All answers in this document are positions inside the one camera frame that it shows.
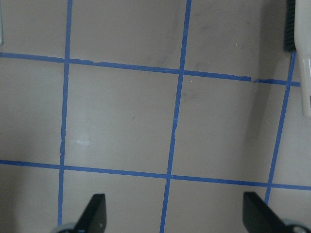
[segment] black brush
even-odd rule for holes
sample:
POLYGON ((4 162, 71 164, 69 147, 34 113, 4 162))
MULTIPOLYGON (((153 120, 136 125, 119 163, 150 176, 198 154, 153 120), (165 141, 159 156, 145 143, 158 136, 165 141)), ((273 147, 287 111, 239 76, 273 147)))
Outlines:
POLYGON ((294 41, 295 2, 295 0, 287 0, 286 21, 284 29, 284 50, 288 52, 296 51, 294 41))

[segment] grid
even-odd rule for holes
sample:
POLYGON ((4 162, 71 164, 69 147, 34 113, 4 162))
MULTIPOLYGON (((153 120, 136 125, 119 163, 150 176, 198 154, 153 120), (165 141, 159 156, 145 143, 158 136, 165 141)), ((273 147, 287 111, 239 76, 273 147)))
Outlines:
POLYGON ((287 81, 275 80, 275 79, 269 79, 269 80, 260 80, 259 79, 256 81, 257 83, 269 83, 269 84, 273 84, 273 85, 277 84, 277 85, 284 85, 286 87, 284 99, 283 99, 283 105, 282 105, 281 114, 280 114, 280 119, 279 119, 279 124, 278 124, 278 130, 277 130, 277 134, 276 134, 276 142, 275 142, 275 147, 274 147, 274 152, 273 152, 268 182, 260 183, 260 182, 248 182, 248 181, 239 181, 239 180, 214 179, 214 178, 208 178, 208 177, 192 177, 192 176, 174 175, 174 174, 172 174, 172 167, 173 167, 173 156, 174 156, 174 147, 175 147, 175 131, 176 131, 177 124, 178 124, 179 107, 180 107, 180 101, 181 101, 184 75, 206 77, 206 78, 227 79, 227 80, 237 80, 237 81, 242 81, 242 82, 252 82, 251 78, 245 77, 245 76, 240 77, 240 76, 235 76, 235 75, 230 75, 230 74, 218 74, 218 73, 208 73, 208 72, 185 70, 185 58, 186 58, 188 28, 189 28, 189 21, 190 21, 191 0, 187 0, 187 3, 186 3, 186 12, 185 12, 185 19, 184 19, 184 29, 183 29, 179 69, 128 65, 128 64, 110 63, 110 62, 98 62, 97 63, 97 62, 93 62, 93 61, 89 61, 89 60, 71 59, 70 58, 70 30, 71 30, 72 4, 73 4, 73 0, 68 0, 68 2, 67 2, 65 58, 38 56, 38 55, 29 55, 29 54, 18 54, 18 53, 7 53, 7 52, 0 53, 0 57, 3 57, 3 58, 28 59, 28 60, 37 60, 37 61, 46 61, 46 62, 55 62, 55 63, 63 63, 64 64, 61 144, 60 144, 61 156, 60 156, 59 165, 43 164, 43 163, 31 163, 31 162, 23 162, 23 161, 0 160, 0 164, 4 164, 4 165, 30 166, 30 167, 41 167, 41 168, 49 168, 49 169, 59 170, 58 225, 62 224, 64 170, 166 179, 167 182, 165 185, 162 215, 161 215, 161 224, 160 224, 160 232, 161 233, 164 232, 164 228, 165 228, 165 220, 166 220, 166 213, 167 213, 167 207, 168 207, 171 180, 184 180, 184 181, 194 181, 194 182, 207 182, 207 183, 221 183, 221 184, 234 184, 234 185, 266 187, 266 194, 265 194, 265 202, 266 203, 269 202, 271 188, 311 190, 311 186, 273 183, 274 171, 275 171, 276 162, 277 162, 278 149, 279 149, 280 140, 281 140, 281 136, 282 136, 282 130, 283 130, 284 119, 285 119, 285 115, 286 115, 286 108, 287 108, 287 103, 288 103, 288 99, 289 99, 290 88, 291 88, 291 86, 300 86, 300 83, 292 82, 293 69, 294 69, 294 63, 295 63, 295 53, 293 53, 292 57, 291 57, 287 81), (67 117, 68 81, 69 81, 69 66, 70 66, 70 64, 87 65, 87 66, 100 66, 100 67, 112 67, 112 68, 141 70, 141 71, 160 72, 160 73, 171 73, 171 74, 177 74, 178 75, 178 82, 177 82, 177 87, 176 87, 177 92, 176 92, 176 99, 175 99, 175 109, 174 109, 174 116, 173 116, 171 142, 170 142, 170 151, 169 151, 169 159, 168 159, 167 173, 166 174, 65 165, 66 117, 67 117))

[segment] floor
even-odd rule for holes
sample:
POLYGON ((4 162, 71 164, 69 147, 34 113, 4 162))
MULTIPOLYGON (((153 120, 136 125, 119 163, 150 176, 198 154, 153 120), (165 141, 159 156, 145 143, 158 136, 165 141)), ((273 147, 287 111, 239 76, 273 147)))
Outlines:
POLYGON ((311 227, 285 0, 1 5, 1 233, 75 222, 95 193, 107 233, 244 233, 244 191, 311 227))

